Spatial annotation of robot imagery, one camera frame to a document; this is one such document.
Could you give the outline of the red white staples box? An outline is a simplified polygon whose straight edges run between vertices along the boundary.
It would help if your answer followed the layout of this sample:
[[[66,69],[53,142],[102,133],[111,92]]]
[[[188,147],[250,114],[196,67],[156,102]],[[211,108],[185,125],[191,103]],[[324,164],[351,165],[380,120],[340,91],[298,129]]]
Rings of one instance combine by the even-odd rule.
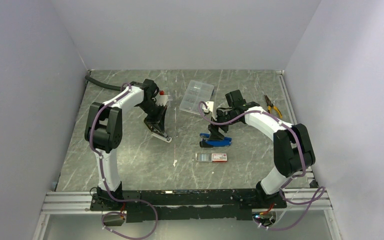
[[[228,156],[226,153],[196,153],[195,160],[203,163],[225,163]]]

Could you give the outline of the yellow handled pliers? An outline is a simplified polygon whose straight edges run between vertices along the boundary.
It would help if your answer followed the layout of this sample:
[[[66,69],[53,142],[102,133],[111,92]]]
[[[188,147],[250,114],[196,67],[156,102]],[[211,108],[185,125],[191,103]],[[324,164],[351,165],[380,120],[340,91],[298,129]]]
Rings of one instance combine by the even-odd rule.
[[[277,116],[280,119],[282,119],[283,115],[282,115],[281,111],[278,109],[278,107],[276,105],[273,104],[271,99],[266,94],[264,95],[264,99],[265,99],[266,106],[267,106],[267,112],[269,114],[273,114],[273,112],[275,112],[277,114]]]

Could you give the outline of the blue black stapler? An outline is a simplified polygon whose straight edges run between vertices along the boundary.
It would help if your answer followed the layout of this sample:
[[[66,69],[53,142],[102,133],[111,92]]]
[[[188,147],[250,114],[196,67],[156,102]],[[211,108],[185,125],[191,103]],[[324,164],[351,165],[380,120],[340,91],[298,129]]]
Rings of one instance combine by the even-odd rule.
[[[201,148],[228,147],[232,143],[232,138],[230,137],[216,139],[208,133],[200,133],[199,136],[201,137],[201,141],[199,142]]]

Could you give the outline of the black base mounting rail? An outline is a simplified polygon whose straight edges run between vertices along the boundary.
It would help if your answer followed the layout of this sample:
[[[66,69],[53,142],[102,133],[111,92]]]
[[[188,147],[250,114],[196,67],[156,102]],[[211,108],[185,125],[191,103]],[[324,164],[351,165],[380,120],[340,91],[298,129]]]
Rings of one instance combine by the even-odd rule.
[[[249,221],[269,209],[285,209],[277,193],[266,195],[255,188],[190,190],[124,190],[115,195],[99,190],[92,195],[92,212],[124,212],[127,223],[168,220],[236,219]]]

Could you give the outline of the clear plastic screw organizer box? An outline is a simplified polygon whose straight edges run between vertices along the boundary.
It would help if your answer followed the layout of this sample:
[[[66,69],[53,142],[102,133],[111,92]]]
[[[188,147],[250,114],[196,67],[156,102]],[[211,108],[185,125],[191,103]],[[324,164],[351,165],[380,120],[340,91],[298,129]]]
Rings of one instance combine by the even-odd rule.
[[[207,102],[214,94],[215,86],[209,83],[191,80],[179,105],[181,111],[199,115],[199,102]]]

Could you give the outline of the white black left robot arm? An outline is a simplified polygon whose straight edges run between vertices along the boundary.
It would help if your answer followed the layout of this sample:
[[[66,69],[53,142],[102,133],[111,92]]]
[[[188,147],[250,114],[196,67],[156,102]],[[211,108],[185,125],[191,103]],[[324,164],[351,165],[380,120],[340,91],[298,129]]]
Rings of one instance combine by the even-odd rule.
[[[84,138],[94,153],[98,165],[97,195],[110,210],[119,209],[125,198],[118,173],[117,149],[123,137],[123,115],[140,108],[151,135],[166,143],[172,137],[165,130],[168,96],[160,93],[154,80],[124,83],[119,94],[104,102],[93,102],[89,107]]]

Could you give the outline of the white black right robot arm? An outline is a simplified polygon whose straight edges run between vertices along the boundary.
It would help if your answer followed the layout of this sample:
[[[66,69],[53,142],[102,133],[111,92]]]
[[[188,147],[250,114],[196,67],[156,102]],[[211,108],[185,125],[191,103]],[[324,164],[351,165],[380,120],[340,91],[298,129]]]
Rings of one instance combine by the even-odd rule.
[[[228,107],[215,108],[212,101],[200,101],[202,117],[210,114],[209,133],[202,133],[202,148],[227,147],[231,138],[225,137],[229,126],[243,123],[263,133],[273,142],[274,167],[256,184],[255,202],[262,208],[273,203],[282,188],[294,178],[303,177],[315,162],[315,154],[307,127],[292,124],[274,116],[254,101],[247,102],[239,90],[225,95]]]

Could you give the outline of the small beige white stapler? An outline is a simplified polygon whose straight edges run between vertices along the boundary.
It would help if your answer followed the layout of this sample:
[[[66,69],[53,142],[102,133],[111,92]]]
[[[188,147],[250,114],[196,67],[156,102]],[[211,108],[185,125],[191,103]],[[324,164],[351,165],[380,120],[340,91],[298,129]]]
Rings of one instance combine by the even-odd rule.
[[[162,140],[166,143],[170,143],[172,141],[172,137],[168,136],[166,133],[161,133],[157,130],[151,130],[151,135],[159,140]]]

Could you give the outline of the aluminium frame rail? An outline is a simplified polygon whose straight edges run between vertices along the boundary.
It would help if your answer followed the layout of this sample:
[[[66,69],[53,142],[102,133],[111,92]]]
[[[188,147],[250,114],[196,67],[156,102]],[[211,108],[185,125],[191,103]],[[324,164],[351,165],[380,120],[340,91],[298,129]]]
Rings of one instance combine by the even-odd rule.
[[[284,196],[294,204],[287,203],[289,211],[303,211],[307,205],[298,205],[312,199],[317,188],[287,188],[283,191]],[[41,207],[43,214],[100,214],[103,210],[91,210],[92,196],[88,191],[57,191],[48,192]],[[311,203],[310,211],[332,211],[327,191],[318,200]]]

